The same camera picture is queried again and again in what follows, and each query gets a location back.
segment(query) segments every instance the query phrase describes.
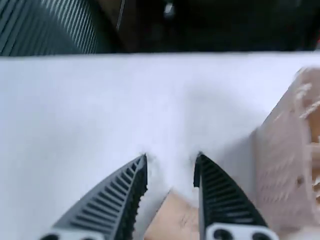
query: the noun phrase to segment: black grille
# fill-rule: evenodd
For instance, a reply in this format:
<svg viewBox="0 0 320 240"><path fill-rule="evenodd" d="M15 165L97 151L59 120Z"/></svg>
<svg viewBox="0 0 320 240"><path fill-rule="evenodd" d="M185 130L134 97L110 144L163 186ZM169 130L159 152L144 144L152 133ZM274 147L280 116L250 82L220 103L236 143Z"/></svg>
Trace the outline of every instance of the black grille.
<svg viewBox="0 0 320 240"><path fill-rule="evenodd" d="M110 24L92 0L0 0L0 55L111 53Z"/></svg>

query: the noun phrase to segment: striped vent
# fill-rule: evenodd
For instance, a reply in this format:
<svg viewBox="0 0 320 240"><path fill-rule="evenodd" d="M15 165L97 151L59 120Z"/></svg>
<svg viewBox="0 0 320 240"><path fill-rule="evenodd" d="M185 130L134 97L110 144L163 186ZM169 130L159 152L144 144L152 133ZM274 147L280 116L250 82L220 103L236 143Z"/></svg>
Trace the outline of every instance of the striped vent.
<svg viewBox="0 0 320 240"><path fill-rule="evenodd" d="M266 226L236 182L202 153L196 159L194 186L200 187L205 227L213 223Z"/></svg>
<svg viewBox="0 0 320 240"><path fill-rule="evenodd" d="M147 158L141 156L99 183L55 225L132 239L140 197L147 190Z"/></svg>
<svg viewBox="0 0 320 240"><path fill-rule="evenodd" d="M112 52L106 22L91 0L0 0L0 55Z"/></svg>

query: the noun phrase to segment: beige object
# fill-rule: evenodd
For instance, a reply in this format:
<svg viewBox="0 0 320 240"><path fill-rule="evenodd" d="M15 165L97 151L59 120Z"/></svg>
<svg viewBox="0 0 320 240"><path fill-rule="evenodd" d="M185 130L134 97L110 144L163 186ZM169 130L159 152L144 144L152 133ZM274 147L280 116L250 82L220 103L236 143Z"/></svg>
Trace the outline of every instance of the beige object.
<svg viewBox="0 0 320 240"><path fill-rule="evenodd" d="M255 131L256 205L275 231L320 223L320 68L304 68Z"/></svg>
<svg viewBox="0 0 320 240"><path fill-rule="evenodd" d="M145 232L145 240L199 240L198 209L170 191Z"/></svg>

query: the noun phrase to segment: light brown cardboard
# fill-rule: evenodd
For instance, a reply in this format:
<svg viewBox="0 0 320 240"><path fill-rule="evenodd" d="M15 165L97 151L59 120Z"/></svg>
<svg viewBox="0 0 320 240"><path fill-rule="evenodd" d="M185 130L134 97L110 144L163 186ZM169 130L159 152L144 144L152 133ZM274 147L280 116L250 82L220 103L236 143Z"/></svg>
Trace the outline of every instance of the light brown cardboard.
<svg viewBox="0 0 320 240"><path fill-rule="evenodd" d="M144 240L199 240L198 209L169 192L145 232Z"/></svg>

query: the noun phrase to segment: white table surface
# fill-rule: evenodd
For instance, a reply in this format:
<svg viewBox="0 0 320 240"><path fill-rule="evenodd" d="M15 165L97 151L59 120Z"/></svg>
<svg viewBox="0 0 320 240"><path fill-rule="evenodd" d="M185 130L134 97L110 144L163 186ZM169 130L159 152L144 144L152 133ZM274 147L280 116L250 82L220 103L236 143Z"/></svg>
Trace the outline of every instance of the white table surface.
<svg viewBox="0 0 320 240"><path fill-rule="evenodd" d="M252 196L244 143L314 65L320 53L0 59L1 239L35 239L141 153L152 162L137 240L171 187L197 204L198 151Z"/></svg>

